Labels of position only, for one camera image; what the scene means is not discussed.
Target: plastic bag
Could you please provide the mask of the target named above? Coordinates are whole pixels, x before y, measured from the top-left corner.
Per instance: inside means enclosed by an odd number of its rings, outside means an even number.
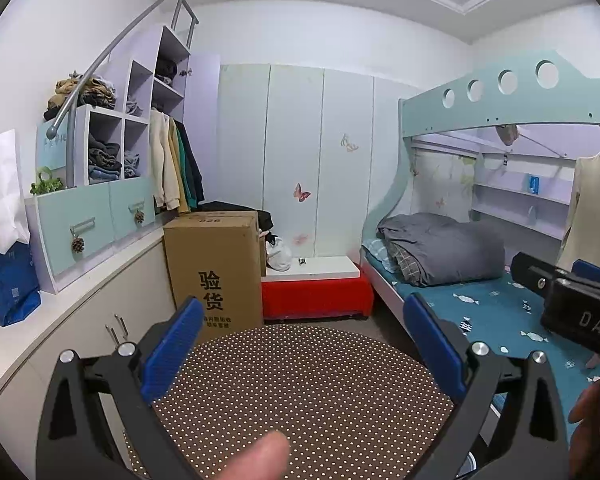
[[[285,271],[291,268],[291,249],[282,241],[282,238],[275,237],[275,243],[267,242],[267,265],[274,270]]]
[[[22,321],[40,305],[40,285],[28,245],[0,254],[0,325]]]
[[[15,130],[9,130],[0,134],[0,254],[16,242],[29,243],[29,227],[18,179]]]

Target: gray floor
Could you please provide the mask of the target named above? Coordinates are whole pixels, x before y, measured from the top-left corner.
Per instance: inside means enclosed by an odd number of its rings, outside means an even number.
[[[328,326],[337,330],[346,332],[355,332],[366,335],[372,339],[382,341],[388,345],[405,352],[417,361],[420,361],[420,355],[404,331],[394,314],[384,304],[384,302],[376,296],[374,302],[373,314],[367,318],[346,318],[346,319],[312,319],[302,321],[287,321],[299,324],[313,326]]]

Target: blue bedsheet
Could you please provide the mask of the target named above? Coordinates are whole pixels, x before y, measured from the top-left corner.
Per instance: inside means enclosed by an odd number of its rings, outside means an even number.
[[[585,366],[592,356],[590,350],[540,325],[542,298],[514,283],[508,268],[497,280],[420,288],[385,270],[372,254],[366,253],[366,259],[402,298],[419,292],[439,318],[456,323],[469,341],[484,341],[510,357],[526,358],[534,350],[544,351],[555,375],[565,420],[583,389],[600,376],[600,366],[592,370]],[[501,409],[503,399],[498,397],[494,404]],[[575,428],[567,423],[568,436]]]

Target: metal screw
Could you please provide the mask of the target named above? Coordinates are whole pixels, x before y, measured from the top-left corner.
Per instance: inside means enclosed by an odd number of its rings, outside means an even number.
[[[122,357],[129,357],[130,355],[133,355],[135,351],[136,345],[133,343],[122,343],[122,345],[118,347],[118,354],[122,355]]]
[[[489,347],[487,346],[487,343],[478,341],[471,345],[471,351],[476,355],[487,355],[489,353]]]
[[[531,354],[531,358],[538,363],[539,365],[544,364],[546,362],[546,354],[539,350],[536,350]]]
[[[74,360],[75,354],[73,350],[65,350],[60,354],[60,361],[63,363],[70,363]]]

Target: dotted mat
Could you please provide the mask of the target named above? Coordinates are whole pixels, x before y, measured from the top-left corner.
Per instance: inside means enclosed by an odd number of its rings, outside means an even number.
[[[267,431],[291,444],[289,480],[403,478],[453,409],[397,349],[279,324],[196,346],[154,409],[203,478]],[[148,477],[128,446],[133,470]]]

